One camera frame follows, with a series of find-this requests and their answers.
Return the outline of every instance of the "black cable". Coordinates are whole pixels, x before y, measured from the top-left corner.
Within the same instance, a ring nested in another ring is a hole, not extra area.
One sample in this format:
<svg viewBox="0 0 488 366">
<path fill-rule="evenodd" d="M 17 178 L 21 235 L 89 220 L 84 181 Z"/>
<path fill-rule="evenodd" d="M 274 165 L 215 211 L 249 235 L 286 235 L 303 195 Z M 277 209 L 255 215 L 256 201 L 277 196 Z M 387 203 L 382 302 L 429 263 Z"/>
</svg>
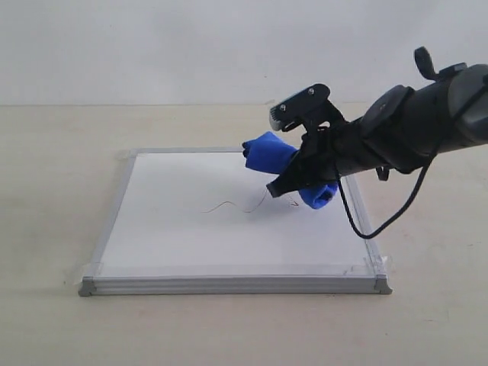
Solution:
<svg viewBox="0 0 488 366">
<path fill-rule="evenodd" d="M 454 129 L 455 123 L 487 91 L 488 91 L 488 86 L 485 84 L 483 87 L 480 88 L 480 90 L 478 90 L 474 95 L 472 95 L 466 101 L 466 103 L 464 103 L 464 105 L 459 109 L 459 111 L 457 111 L 457 113 L 452 117 L 451 125 L 446 127 L 444 134 L 441 136 L 441 138 L 438 140 L 438 142 L 435 144 L 434 148 L 432 149 L 431 153 L 429 154 L 429 156 L 427 158 L 427 163 L 422 167 L 422 170 L 419 173 L 419 177 L 417 178 L 417 182 L 415 183 L 415 186 L 412 189 L 412 193 L 407 198 L 405 204 L 403 204 L 403 206 L 392 217 L 390 217 L 390 219 L 386 220 L 381 226 L 379 226 L 374 232 L 372 232 L 370 234 L 363 234 L 356 227 L 354 220 L 352 218 L 352 215 L 351 215 L 351 210 L 349 209 L 347 199 L 345 197 L 344 189 L 342 188 L 341 177 L 339 174 L 339 170 L 337 169 L 336 160 L 335 159 L 333 160 L 333 167 L 334 167 L 334 171 L 335 171 L 335 179 L 336 179 L 338 186 L 339 186 L 339 191 L 341 194 L 342 203 L 344 204 L 344 209 L 345 209 L 345 212 L 348 216 L 349 223 L 351 224 L 351 227 L 354 230 L 354 232 L 356 233 L 356 235 L 358 235 L 362 239 L 373 239 L 375 236 L 377 236 L 383 230 L 385 230 L 389 225 L 391 225 L 394 221 L 396 221 L 400 216 L 402 216 L 402 214 L 405 213 L 405 211 L 410 207 L 413 200 L 415 200 L 417 194 L 419 193 L 420 187 L 422 186 L 422 183 L 424 182 L 425 175 L 427 174 L 427 171 L 429 170 L 429 167 L 432 164 L 432 161 L 437 156 L 438 151 L 441 148 L 442 143 L 444 142 L 445 138 Z"/>
</svg>

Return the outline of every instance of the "white wall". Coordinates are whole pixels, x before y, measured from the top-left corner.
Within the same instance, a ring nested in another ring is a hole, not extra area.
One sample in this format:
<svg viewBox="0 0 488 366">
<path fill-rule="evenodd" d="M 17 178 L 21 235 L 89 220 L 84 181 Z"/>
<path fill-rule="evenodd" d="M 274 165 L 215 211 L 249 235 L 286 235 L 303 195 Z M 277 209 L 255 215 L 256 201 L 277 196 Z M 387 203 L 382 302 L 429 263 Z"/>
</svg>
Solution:
<svg viewBox="0 0 488 366">
<path fill-rule="evenodd" d="M 314 82 L 334 101 L 488 63 L 485 0 L 3 0 L 0 104 L 264 103 Z"/>
</svg>

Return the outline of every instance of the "plastic corner piece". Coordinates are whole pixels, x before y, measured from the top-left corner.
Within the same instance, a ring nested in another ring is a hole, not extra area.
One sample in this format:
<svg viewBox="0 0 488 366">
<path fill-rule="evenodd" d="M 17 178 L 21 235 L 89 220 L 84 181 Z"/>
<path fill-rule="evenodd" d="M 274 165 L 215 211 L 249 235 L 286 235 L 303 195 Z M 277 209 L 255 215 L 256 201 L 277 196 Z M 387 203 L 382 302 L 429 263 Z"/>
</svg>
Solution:
<svg viewBox="0 0 488 366">
<path fill-rule="evenodd" d="M 388 284 L 388 278 L 384 274 L 379 274 L 376 277 L 376 284 L 374 285 L 374 289 L 382 295 L 390 295 L 393 293 L 393 289 Z"/>
<path fill-rule="evenodd" d="M 80 297 L 90 297 L 95 294 L 97 288 L 92 277 L 85 277 L 82 279 L 82 284 L 78 290 L 78 295 Z"/>
</svg>

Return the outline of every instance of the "silver frame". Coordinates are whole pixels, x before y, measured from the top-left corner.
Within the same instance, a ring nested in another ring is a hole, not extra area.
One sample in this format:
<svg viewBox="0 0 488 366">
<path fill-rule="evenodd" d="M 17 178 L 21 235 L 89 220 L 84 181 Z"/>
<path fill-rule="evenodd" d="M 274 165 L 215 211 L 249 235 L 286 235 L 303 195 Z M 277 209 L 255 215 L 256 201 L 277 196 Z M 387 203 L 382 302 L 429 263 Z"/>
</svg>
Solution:
<svg viewBox="0 0 488 366">
<path fill-rule="evenodd" d="M 309 294 L 309 293 L 327 293 L 327 294 L 391 294 L 393 290 L 388 284 L 388 276 L 384 261 L 381 258 L 380 251 L 374 240 L 365 240 L 366 249 L 371 261 L 374 276 L 372 278 L 335 278 L 334 284 L 311 284 L 310 278 L 300 280 L 295 278 L 292 284 L 286 286 L 286 290 L 281 286 L 279 278 L 260 279 L 262 285 L 260 288 L 253 291 L 231 290 L 234 284 L 241 282 L 245 284 L 249 277 L 246 278 L 218 278 L 207 279 L 206 284 L 202 286 L 198 280 L 193 278 L 165 280 L 165 284 L 158 283 L 159 279 L 132 279 L 132 278 L 117 278 L 117 279 L 97 279 L 97 271 L 100 265 L 101 257 L 108 244 L 112 229 L 114 227 L 117 215 L 124 200 L 124 195 L 129 185 L 130 177 L 132 175 L 133 167 L 136 158 L 140 154 L 148 153 L 240 153 L 242 149 L 235 147 L 203 147 L 203 148 L 142 148 L 132 149 L 127 159 L 126 168 L 121 176 L 120 184 L 114 198 L 114 204 L 108 214 L 104 229 L 99 237 L 98 243 L 91 256 L 91 260 L 85 269 L 82 276 L 82 281 L 79 287 L 78 294 L 80 297 L 89 297 L 92 295 L 102 294 L 238 294 L 238 293 L 294 293 L 294 294 Z M 358 217 L 357 226 L 363 232 L 371 231 L 371 224 L 366 214 L 364 203 L 361 199 L 361 193 L 354 176 L 345 177 L 346 184 L 352 197 L 352 209 Z M 181 283 L 185 284 L 185 289 L 181 289 Z M 138 284 L 145 284 L 137 290 Z"/>
</svg>

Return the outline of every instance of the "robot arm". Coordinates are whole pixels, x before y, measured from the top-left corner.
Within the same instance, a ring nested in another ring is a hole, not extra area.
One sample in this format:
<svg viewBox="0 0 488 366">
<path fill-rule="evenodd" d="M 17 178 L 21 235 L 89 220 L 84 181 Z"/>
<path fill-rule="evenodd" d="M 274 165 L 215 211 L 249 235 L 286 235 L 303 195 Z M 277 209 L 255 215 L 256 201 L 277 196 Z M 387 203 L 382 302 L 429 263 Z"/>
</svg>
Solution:
<svg viewBox="0 0 488 366">
<path fill-rule="evenodd" d="M 419 90 L 397 85 L 363 117 L 346 121 L 315 84 L 273 107 L 273 130 L 303 125 L 300 150 L 267 185 L 272 197 L 376 169 L 386 181 L 391 169 L 409 174 L 430 165 L 438 153 L 488 143 L 488 65 L 465 63 L 434 71 L 428 51 L 415 51 L 421 75 L 433 83 Z"/>
</svg>

